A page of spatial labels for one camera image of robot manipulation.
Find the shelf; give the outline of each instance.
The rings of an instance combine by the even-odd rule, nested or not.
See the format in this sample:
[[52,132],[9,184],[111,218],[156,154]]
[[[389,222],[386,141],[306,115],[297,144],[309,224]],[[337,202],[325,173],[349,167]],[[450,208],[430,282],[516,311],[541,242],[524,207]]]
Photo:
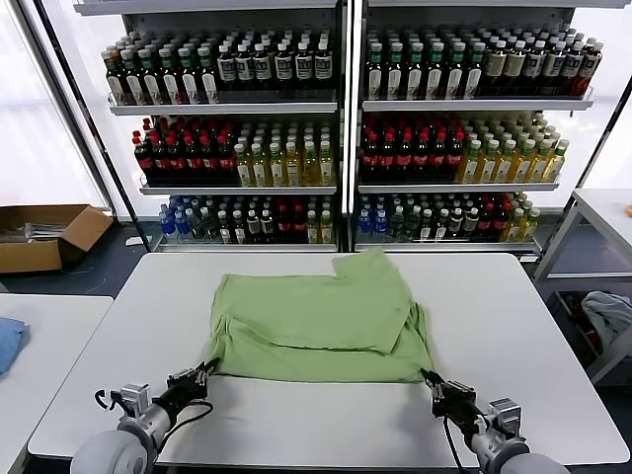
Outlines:
[[507,253],[537,253],[534,242],[505,243],[505,242],[419,242],[410,244],[355,244],[358,252],[381,248],[384,252],[394,253],[424,253],[436,252],[507,252]]
[[168,244],[158,245],[158,252],[213,252],[213,253],[254,253],[254,254],[288,254],[288,253],[332,253],[336,252],[335,244],[271,244],[271,245],[224,245],[224,244]]
[[148,185],[139,188],[142,195],[158,196],[158,195],[211,195],[211,196],[331,196],[336,193],[335,186],[312,186],[312,187],[295,187],[295,188],[220,188],[220,187],[151,187]]
[[554,191],[559,186],[559,177],[555,183],[505,183],[505,184],[435,184],[435,185],[359,185],[357,190],[363,195],[381,195],[389,193],[503,193],[520,191]]
[[471,101],[364,101],[365,112],[416,111],[585,111],[589,99],[472,99]]
[[75,12],[84,17],[334,7],[336,0],[83,0],[74,4]]

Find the yellow bottle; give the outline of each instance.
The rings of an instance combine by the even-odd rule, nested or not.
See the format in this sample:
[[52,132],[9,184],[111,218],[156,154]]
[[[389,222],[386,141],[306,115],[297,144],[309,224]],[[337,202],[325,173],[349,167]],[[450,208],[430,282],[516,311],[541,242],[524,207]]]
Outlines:
[[487,142],[487,148],[482,156],[479,156],[476,174],[474,175],[474,183],[491,183],[492,174],[496,167],[496,156],[499,153],[498,140],[490,140]]
[[524,217],[524,210],[517,207],[513,210],[512,220],[509,221],[505,230],[501,234],[500,242],[515,242],[517,241],[517,234],[522,224],[522,218]]
[[529,171],[526,172],[527,183],[540,183],[544,177],[544,171],[546,171],[546,165],[548,164],[548,156],[551,151],[551,140],[541,140],[540,146],[537,149],[537,154],[531,163]]
[[329,141],[320,142],[320,175],[323,186],[331,186],[333,183],[332,151]]
[[496,155],[496,166],[494,167],[494,174],[492,175],[493,183],[506,183],[507,177],[510,172],[510,167],[514,161],[515,155],[515,140],[507,140],[505,142],[505,148],[503,153]]
[[531,214],[522,222],[520,230],[517,232],[518,242],[529,242],[533,238],[533,233],[537,227],[537,218],[540,216],[540,209],[534,207]]
[[300,167],[298,163],[298,155],[296,154],[296,143],[288,141],[285,145],[285,172],[287,173],[287,185],[296,187],[301,186]]
[[564,153],[566,153],[566,149],[569,147],[570,143],[571,142],[569,140],[560,140],[555,147],[553,158],[549,160],[549,164],[544,172],[543,181],[545,183],[555,183],[555,180],[557,180],[557,177],[560,175],[560,170],[566,161]]
[[303,153],[303,186],[320,185],[320,167],[313,141],[305,142]]
[[534,140],[528,139],[524,141],[520,153],[516,153],[513,158],[512,167],[510,168],[510,176],[508,179],[510,183],[524,183],[524,180],[526,179],[526,172],[529,170],[533,159],[534,147]]
[[476,173],[476,168],[478,167],[478,157],[481,151],[481,142],[480,140],[471,140],[470,146],[461,160],[461,165],[458,170],[458,182],[463,183],[464,185],[469,185],[474,182],[474,175]]

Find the beverage bottle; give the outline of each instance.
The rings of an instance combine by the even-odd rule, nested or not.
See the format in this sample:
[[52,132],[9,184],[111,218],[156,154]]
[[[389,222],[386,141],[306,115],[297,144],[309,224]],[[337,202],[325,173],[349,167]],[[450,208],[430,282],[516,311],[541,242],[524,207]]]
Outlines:
[[516,153],[512,167],[510,168],[510,183],[524,183],[526,181],[526,173],[528,172],[533,161],[533,151],[535,148],[535,140],[525,140],[522,149]]
[[320,175],[314,142],[307,141],[305,142],[305,152],[303,154],[303,186],[319,186]]
[[406,79],[406,100],[414,101],[420,94],[419,88],[422,84],[422,51],[424,45],[420,42],[411,44],[410,60],[408,63],[408,74]]
[[515,141],[507,140],[502,153],[496,155],[492,183],[506,183],[515,156]]
[[386,139],[382,144],[382,148],[379,150],[379,154],[377,156],[377,165],[379,168],[378,171],[378,181],[380,182],[389,182],[392,177],[393,171],[393,158],[395,155],[394,143],[393,143],[393,134],[386,133]]
[[569,144],[569,140],[560,140],[555,147],[555,151],[549,159],[549,164],[544,172],[544,183],[555,183],[557,180],[557,177],[560,175],[560,170],[564,165],[564,153],[566,153],[566,149],[569,147]]
[[404,223],[404,232],[402,234],[402,242],[413,242],[417,240],[419,235],[418,229],[422,222],[422,207],[414,205],[407,213],[406,222]]
[[445,81],[445,99],[454,100],[457,98],[461,87],[461,77],[463,76],[463,55],[465,53],[465,43],[456,42],[452,47],[452,56],[445,66],[443,80]]
[[546,58],[545,44],[543,40],[536,41],[533,49],[526,55],[522,67],[522,96],[535,96],[538,93],[539,77]]
[[367,87],[367,99],[377,101],[382,82],[382,44],[379,42],[371,44],[369,65],[366,69],[366,80],[364,82]]
[[540,216],[540,209],[534,207],[526,219],[522,220],[520,229],[515,240],[517,242],[529,242],[533,238],[533,233],[537,227],[537,219]]
[[375,222],[373,225],[373,242],[383,243],[386,242],[386,231],[388,229],[388,223],[386,220],[386,210],[378,209],[375,216]]
[[246,243],[246,231],[244,230],[244,221],[241,210],[233,210],[233,226],[235,232],[235,242],[240,245]]
[[320,172],[321,183],[323,186],[332,186],[334,184],[332,152],[329,141],[320,142]]
[[387,241],[399,242],[404,228],[404,207],[397,205],[388,222]]
[[518,207],[513,210],[512,219],[501,234],[501,238],[499,239],[500,242],[515,242],[517,240],[517,233],[520,230],[523,216],[523,209]]
[[431,59],[426,67],[426,100],[433,101],[438,94],[441,80],[441,63],[443,61],[443,43],[434,42]]
[[396,101],[399,97],[400,82],[402,79],[402,49],[400,42],[391,43],[391,56],[385,71],[386,100]]
[[296,154],[296,144],[289,141],[285,144],[286,150],[286,169],[287,169],[287,185],[291,187],[301,186],[300,173],[298,166],[298,155]]
[[434,239],[435,240],[443,240],[445,238],[445,233],[447,232],[447,218],[449,217],[449,211],[445,208],[442,208],[438,212],[438,218],[436,220],[436,224],[434,225]]
[[469,212],[465,213],[465,218],[461,225],[461,235],[469,238],[476,230],[476,224],[478,224],[478,209],[472,207]]

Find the dark bottle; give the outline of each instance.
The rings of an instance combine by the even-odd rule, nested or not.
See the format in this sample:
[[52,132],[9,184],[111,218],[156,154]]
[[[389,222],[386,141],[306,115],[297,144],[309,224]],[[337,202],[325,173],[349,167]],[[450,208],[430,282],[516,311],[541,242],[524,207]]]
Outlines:
[[371,133],[362,153],[362,180],[366,183],[378,181],[377,135]]
[[397,181],[405,182],[408,179],[411,168],[411,156],[411,134],[408,132],[404,133],[404,139],[397,150],[397,160],[394,173],[394,178]]
[[395,158],[395,145],[393,143],[393,134],[386,133],[386,139],[382,144],[377,156],[378,165],[378,181],[388,183],[392,177],[393,159]]
[[431,59],[426,67],[426,100],[433,101],[438,94],[441,80],[441,63],[443,60],[443,43],[434,42]]
[[391,55],[384,71],[384,87],[387,101],[396,101],[402,80],[402,49],[400,42],[391,43]]
[[445,98],[449,101],[456,99],[460,92],[464,53],[465,43],[456,42],[452,47],[452,56],[443,71]]
[[540,77],[542,67],[544,67],[544,59],[546,58],[544,45],[543,40],[536,41],[531,52],[526,55],[524,66],[522,66],[522,78],[520,80],[522,83],[520,94],[522,96],[534,96],[538,93],[538,78]]
[[382,84],[382,44],[374,42],[371,44],[370,63],[366,69],[366,98],[370,101],[377,101]]
[[199,56],[199,77],[202,89],[200,92],[203,102],[213,104],[217,102],[217,83],[215,82],[215,69],[210,57],[210,48],[203,46],[197,50]]
[[265,91],[272,88],[273,68],[270,57],[262,43],[255,44],[255,79],[257,89]]

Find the table leg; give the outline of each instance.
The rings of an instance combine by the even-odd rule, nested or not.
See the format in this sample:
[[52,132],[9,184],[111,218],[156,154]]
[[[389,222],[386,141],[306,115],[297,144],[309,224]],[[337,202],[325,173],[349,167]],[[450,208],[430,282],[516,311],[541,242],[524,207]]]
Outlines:
[[548,277],[555,262],[557,262],[557,259],[560,257],[562,250],[564,250],[564,247],[568,243],[568,239],[566,238],[567,234],[575,229],[581,221],[582,215],[580,214],[579,207],[575,204],[564,218],[564,222],[562,222],[562,225],[546,249],[542,261],[537,266],[537,269],[535,269],[535,273],[533,274],[535,281],[543,280]]

